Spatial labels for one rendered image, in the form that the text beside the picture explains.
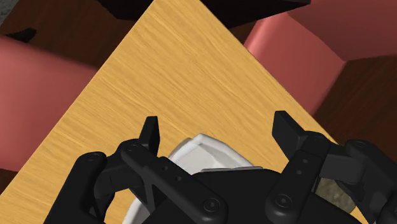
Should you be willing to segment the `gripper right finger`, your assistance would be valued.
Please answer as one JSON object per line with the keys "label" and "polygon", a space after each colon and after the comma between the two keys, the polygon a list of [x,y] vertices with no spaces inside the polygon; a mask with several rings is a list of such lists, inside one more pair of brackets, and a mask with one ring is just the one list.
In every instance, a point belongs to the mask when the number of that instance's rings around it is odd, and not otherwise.
{"label": "gripper right finger", "polygon": [[397,163],[376,145],[337,145],[303,130],[286,111],[274,113],[272,136],[289,160],[265,201],[272,224],[360,224],[316,195],[321,178],[334,180],[368,224],[397,224]]}

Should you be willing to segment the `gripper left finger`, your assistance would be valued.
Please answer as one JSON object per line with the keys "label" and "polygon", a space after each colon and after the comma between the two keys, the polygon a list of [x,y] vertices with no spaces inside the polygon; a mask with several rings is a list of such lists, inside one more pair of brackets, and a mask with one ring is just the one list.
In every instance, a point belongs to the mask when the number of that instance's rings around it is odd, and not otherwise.
{"label": "gripper left finger", "polygon": [[43,224],[105,224],[115,193],[129,189],[147,208],[144,224],[226,224],[226,202],[167,157],[158,157],[158,118],[114,154],[78,157]]}

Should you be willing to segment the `white bowl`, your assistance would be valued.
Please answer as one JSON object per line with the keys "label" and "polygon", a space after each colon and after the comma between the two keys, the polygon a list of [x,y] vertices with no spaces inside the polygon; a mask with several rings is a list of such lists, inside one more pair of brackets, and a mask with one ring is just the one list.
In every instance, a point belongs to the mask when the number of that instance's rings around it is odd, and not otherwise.
{"label": "white bowl", "polygon": [[189,174],[256,169],[243,156],[224,142],[205,134],[183,140],[169,155],[169,160]]}

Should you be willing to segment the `mottled grey brown object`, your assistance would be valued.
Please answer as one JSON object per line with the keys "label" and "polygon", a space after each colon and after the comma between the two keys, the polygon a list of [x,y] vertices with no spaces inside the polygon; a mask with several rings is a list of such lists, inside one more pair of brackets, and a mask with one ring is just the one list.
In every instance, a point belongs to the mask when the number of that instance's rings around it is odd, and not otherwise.
{"label": "mottled grey brown object", "polygon": [[321,178],[316,194],[347,213],[351,213],[356,205],[332,179]]}

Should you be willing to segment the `light wooden table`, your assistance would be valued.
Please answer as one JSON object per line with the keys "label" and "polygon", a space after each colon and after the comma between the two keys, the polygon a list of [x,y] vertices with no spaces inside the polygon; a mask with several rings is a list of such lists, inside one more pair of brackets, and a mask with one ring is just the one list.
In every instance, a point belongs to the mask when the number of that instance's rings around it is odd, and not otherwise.
{"label": "light wooden table", "polygon": [[160,127],[159,154],[198,133],[281,171],[274,112],[321,126],[199,0],[154,0],[0,194],[0,224],[43,224],[76,159]]}

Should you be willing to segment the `red upholstered seat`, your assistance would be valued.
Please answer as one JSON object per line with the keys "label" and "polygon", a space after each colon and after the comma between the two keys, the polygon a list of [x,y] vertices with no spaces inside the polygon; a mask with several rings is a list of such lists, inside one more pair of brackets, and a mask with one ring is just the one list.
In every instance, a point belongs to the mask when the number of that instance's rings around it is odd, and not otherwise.
{"label": "red upholstered seat", "polygon": [[23,167],[96,72],[0,35],[0,169]]}
{"label": "red upholstered seat", "polygon": [[244,46],[313,115],[347,61],[397,55],[397,0],[312,0],[257,21]]}

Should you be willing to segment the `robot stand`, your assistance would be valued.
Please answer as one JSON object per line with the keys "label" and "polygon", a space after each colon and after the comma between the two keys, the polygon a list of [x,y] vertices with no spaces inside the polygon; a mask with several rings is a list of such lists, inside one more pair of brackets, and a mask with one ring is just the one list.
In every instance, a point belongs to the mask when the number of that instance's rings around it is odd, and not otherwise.
{"label": "robot stand", "polygon": [[[112,16],[121,20],[138,20],[154,0],[96,0]],[[284,13],[311,0],[199,0],[226,27],[234,28]]]}

